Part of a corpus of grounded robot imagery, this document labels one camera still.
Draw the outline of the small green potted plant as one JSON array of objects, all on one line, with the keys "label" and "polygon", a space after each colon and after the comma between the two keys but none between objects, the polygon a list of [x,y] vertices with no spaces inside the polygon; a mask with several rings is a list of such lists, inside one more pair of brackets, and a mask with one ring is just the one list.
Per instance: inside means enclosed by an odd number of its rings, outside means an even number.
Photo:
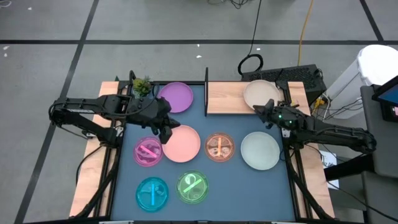
[{"label": "small green potted plant", "polygon": [[136,98],[146,97],[152,86],[150,84],[150,77],[145,76],[144,78],[136,78],[133,80],[133,94]]}]

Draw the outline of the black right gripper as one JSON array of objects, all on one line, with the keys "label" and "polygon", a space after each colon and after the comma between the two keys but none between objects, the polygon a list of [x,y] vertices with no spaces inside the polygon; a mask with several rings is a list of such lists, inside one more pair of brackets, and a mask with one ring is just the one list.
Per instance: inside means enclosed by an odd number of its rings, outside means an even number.
[{"label": "black right gripper", "polygon": [[258,116],[265,116],[264,124],[266,129],[270,129],[273,125],[277,125],[284,129],[298,129],[299,112],[298,105],[282,103],[280,106],[274,105],[274,100],[269,100],[265,105],[254,105],[254,112]]}]

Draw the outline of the orange transparent plastic plate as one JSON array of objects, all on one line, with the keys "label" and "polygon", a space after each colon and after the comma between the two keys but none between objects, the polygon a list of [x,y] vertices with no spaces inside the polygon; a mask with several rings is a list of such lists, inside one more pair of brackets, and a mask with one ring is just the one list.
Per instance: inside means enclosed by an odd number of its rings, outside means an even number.
[{"label": "orange transparent plastic plate", "polygon": [[235,143],[226,133],[213,133],[205,141],[205,153],[215,162],[226,162],[234,156]]}]

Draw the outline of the blue transparent plastic plate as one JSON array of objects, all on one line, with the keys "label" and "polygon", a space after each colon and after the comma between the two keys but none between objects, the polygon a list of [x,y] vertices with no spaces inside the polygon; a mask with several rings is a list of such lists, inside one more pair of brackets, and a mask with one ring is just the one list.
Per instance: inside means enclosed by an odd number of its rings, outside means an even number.
[{"label": "blue transparent plastic plate", "polygon": [[158,212],[169,199],[168,185],[159,177],[144,179],[136,189],[136,202],[146,212]]}]

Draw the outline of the green transparent plastic plate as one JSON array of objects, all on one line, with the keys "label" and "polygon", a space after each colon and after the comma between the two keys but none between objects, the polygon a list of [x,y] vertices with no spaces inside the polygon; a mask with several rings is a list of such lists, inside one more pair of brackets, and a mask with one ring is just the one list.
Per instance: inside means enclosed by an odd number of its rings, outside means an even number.
[{"label": "green transparent plastic plate", "polygon": [[197,170],[183,173],[176,183],[179,199],[187,204],[201,203],[209,191],[209,183],[205,174]]}]

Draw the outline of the salmon pink opaque plate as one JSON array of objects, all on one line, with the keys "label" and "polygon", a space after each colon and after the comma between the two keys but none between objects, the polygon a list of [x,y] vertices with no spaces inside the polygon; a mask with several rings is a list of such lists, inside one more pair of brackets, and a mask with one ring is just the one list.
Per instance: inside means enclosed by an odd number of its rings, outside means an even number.
[{"label": "salmon pink opaque plate", "polygon": [[164,155],[173,162],[184,163],[192,160],[200,151],[201,140],[191,127],[181,125],[172,129],[172,135],[162,145]]}]

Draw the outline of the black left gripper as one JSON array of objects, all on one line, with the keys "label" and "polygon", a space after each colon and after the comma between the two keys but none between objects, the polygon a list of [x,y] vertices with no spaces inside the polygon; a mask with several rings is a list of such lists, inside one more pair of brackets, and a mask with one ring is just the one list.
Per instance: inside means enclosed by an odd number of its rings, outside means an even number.
[{"label": "black left gripper", "polygon": [[172,129],[179,127],[180,123],[169,117],[171,106],[165,98],[145,98],[133,101],[136,109],[132,115],[132,124],[160,131],[159,140],[167,144],[172,136]]}]

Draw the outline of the black tablet screen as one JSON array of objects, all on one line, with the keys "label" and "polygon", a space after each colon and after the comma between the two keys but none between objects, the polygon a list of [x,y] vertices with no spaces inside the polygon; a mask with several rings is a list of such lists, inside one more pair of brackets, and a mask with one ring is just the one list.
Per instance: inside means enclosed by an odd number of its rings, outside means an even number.
[{"label": "black tablet screen", "polygon": [[398,123],[398,75],[383,85],[372,87],[372,100],[380,103],[383,120]]}]

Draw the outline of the pink transparent plastic plate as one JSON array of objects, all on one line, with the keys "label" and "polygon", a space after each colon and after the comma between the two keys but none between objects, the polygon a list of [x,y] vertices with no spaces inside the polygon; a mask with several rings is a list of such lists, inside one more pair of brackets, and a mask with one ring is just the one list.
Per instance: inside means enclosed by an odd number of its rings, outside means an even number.
[{"label": "pink transparent plastic plate", "polygon": [[157,137],[140,138],[133,150],[134,160],[142,167],[151,167],[163,157],[162,144]]}]

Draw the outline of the black computer case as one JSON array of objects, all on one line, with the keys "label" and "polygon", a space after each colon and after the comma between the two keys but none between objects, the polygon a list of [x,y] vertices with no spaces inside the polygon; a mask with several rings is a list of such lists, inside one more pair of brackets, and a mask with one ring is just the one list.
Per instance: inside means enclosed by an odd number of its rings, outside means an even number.
[{"label": "black computer case", "polygon": [[315,64],[247,72],[241,75],[241,80],[244,82],[253,80],[302,82],[310,105],[326,91],[323,72]]}]

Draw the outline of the pale grey-green opaque plate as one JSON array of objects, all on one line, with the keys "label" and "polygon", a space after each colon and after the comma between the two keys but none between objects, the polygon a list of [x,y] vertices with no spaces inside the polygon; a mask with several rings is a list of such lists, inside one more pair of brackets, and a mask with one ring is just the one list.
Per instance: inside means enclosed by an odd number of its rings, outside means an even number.
[{"label": "pale grey-green opaque plate", "polygon": [[256,170],[269,170],[279,161],[277,141],[264,132],[248,134],[241,143],[241,155],[247,165]]}]

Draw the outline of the purple opaque plate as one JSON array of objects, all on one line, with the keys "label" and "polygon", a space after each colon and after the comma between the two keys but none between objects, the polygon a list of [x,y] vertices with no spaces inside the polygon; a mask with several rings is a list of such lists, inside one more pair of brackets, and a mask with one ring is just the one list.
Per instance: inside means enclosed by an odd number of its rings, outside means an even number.
[{"label": "purple opaque plate", "polygon": [[181,113],[192,104],[193,91],[182,82],[172,82],[161,88],[158,97],[163,97],[169,102],[171,113]]}]

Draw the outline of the white bin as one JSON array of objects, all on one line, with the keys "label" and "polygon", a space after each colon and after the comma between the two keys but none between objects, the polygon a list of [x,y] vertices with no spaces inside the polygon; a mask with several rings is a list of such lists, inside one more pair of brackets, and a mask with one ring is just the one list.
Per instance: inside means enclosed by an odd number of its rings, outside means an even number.
[{"label": "white bin", "polygon": [[398,50],[386,45],[368,45],[353,63],[328,87],[331,102],[328,119],[348,119],[363,110],[360,88],[383,85],[398,76]]}]

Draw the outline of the beige opaque plate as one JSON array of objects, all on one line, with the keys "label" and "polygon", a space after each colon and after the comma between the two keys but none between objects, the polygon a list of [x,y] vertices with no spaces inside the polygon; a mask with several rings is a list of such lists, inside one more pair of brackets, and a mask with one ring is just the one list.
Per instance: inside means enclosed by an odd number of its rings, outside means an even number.
[{"label": "beige opaque plate", "polygon": [[264,106],[269,100],[278,102],[281,99],[281,94],[274,83],[254,80],[245,87],[243,97],[245,103],[253,109],[254,105]]}]

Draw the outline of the white paper sheet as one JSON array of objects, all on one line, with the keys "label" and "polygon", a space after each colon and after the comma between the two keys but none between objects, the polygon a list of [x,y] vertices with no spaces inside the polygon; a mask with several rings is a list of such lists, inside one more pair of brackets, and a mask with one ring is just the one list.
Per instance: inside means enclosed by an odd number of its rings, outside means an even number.
[{"label": "white paper sheet", "polygon": [[[338,160],[337,160],[335,153],[320,151],[320,154],[321,154],[321,160],[322,160],[322,165],[323,165],[324,169],[337,165]],[[337,190],[339,187],[339,181],[331,180],[331,181],[328,181],[327,185],[328,185],[329,189]]]}]

